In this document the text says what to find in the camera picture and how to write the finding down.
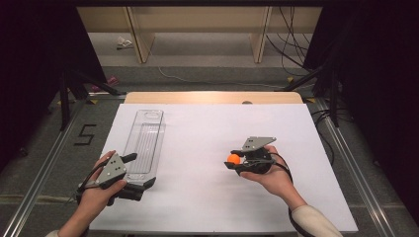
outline black strap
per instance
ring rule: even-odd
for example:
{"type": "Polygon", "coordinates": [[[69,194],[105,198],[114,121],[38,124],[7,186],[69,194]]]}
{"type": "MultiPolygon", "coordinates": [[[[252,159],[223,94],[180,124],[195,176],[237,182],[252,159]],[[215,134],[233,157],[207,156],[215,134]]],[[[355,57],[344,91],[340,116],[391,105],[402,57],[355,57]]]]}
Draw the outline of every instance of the black strap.
{"type": "MultiPolygon", "coordinates": [[[[279,155],[279,154],[275,154],[275,155],[278,155],[279,157],[281,157],[281,159],[283,159],[283,161],[286,163],[286,165],[287,165],[287,162],[286,162],[286,160],[281,156],[281,155],[279,155]]],[[[281,168],[283,168],[284,169],[284,171],[289,175],[289,177],[290,177],[290,180],[291,180],[291,182],[293,183],[293,176],[292,176],[292,174],[291,174],[291,170],[290,170],[290,168],[288,167],[288,165],[287,166],[284,166],[284,165],[282,165],[282,164],[280,164],[280,163],[278,163],[278,162],[276,162],[275,163],[275,165],[276,166],[279,166],[279,167],[281,167],[281,168]]],[[[293,219],[293,213],[291,212],[291,210],[289,209],[289,217],[290,217],[290,222],[291,222],[291,224],[293,225],[293,228],[295,228],[295,230],[300,234],[300,235],[302,235],[302,236],[304,236],[304,237],[314,237],[314,235],[311,235],[310,233],[308,233],[307,231],[305,231],[301,226],[299,226],[296,222],[295,222],[295,220],[293,219]]]]}

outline cabinet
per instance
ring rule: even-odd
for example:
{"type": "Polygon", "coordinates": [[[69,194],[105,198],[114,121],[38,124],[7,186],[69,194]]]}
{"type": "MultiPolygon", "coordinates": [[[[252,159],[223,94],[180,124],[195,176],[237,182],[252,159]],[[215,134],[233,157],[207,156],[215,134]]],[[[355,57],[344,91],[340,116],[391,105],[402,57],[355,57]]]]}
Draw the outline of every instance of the cabinet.
{"type": "Polygon", "coordinates": [[[249,34],[253,57],[262,61],[265,35],[312,34],[320,7],[79,7],[87,32],[130,33],[139,63],[147,61],[156,33],[249,34]]]}

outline wrist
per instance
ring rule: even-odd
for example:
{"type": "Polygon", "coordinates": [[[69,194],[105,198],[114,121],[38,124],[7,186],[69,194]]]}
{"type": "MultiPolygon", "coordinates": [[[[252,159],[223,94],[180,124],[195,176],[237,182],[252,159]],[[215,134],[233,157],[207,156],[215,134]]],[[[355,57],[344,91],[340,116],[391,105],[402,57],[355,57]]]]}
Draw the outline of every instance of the wrist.
{"type": "Polygon", "coordinates": [[[288,192],[283,194],[281,198],[288,205],[290,210],[295,210],[302,205],[307,205],[307,202],[305,202],[304,198],[302,198],[294,186],[290,188],[288,192]]]}
{"type": "Polygon", "coordinates": [[[95,217],[96,216],[77,208],[68,221],[59,229],[58,236],[81,236],[95,217]]]}

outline forearm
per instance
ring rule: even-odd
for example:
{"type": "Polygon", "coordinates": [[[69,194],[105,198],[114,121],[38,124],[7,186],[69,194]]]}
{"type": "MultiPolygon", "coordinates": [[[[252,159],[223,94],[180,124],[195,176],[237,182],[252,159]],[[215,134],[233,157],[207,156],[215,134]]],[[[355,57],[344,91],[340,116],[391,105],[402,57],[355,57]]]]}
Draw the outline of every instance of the forearm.
{"type": "Polygon", "coordinates": [[[290,210],[295,210],[296,208],[307,205],[305,200],[293,186],[293,184],[289,184],[289,187],[286,188],[287,192],[284,194],[277,194],[280,198],[284,200],[290,210]]]}
{"type": "Polygon", "coordinates": [[[77,209],[68,221],[59,229],[59,237],[81,236],[96,216],[77,209]]]}
{"type": "Polygon", "coordinates": [[[310,205],[302,205],[293,210],[291,218],[298,225],[295,229],[302,229],[311,236],[342,236],[323,213],[310,205]]]}

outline metal bar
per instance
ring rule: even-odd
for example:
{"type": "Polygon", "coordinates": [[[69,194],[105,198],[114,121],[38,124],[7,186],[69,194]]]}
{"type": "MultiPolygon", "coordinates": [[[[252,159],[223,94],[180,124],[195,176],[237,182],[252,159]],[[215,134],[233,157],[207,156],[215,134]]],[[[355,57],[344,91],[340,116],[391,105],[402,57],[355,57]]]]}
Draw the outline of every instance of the metal bar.
{"type": "Polygon", "coordinates": [[[315,70],[313,70],[310,73],[308,73],[307,75],[299,78],[296,82],[293,82],[292,84],[290,84],[288,87],[282,89],[281,91],[283,91],[283,92],[293,91],[293,89],[296,89],[297,87],[302,86],[306,82],[308,82],[311,79],[313,79],[314,77],[318,76],[323,70],[324,70],[324,67],[319,66],[315,70]]]}
{"type": "Polygon", "coordinates": [[[125,100],[126,95],[113,96],[108,92],[89,93],[87,100],[125,100]]]}
{"type": "MultiPolygon", "coordinates": [[[[318,99],[317,101],[317,107],[320,110],[328,109],[324,100],[318,99]]],[[[326,125],[333,137],[333,140],[335,141],[336,146],[339,149],[339,152],[342,155],[342,158],[349,170],[349,173],[352,176],[355,185],[357,186],[360,196],[363,199],[374,224],[376,225],[379,235],[395,236],[394,230],[388,221],[388,217],[386,216],[383,208],[381,208],[380,204],[378,203],[376,196],[374,195],[370,185],[368,184],[360,167],[358,166],[357,161],[355,160],[351,150],[348,147],[348,144],[340,132],[339,127],[335,127],[330,118],[326,119],[326,125]]]]}
{"type": "Polygon", "coordinates": [[[47,177],[49,176],[52,168],[54,167],[56,160],[61,153],[62,148],[65,145],[65,141],[68,137],[68,134],[71,131],[72,125],[74,124],[75,119],[79,115],[81,109],[83,108],[85,101],[78,101],[75,104],[73,109],[73,115],[68,123],[68,126],[65,130],[62,130],[58,137],[56,138],[54,144],[52,145],[45,161],[43,162],[40,171],[37,176],[34,178],[34,181],[31,184],[28,192],[25,194],[24,199],[16,210],[15,214],[11,218],[10,224],[6,229],[6,232],[3,236],[12,237],[19,236],[26,220],[28,219],[32,208],[35,205],[37,197],[43,188],[47,177]]]}

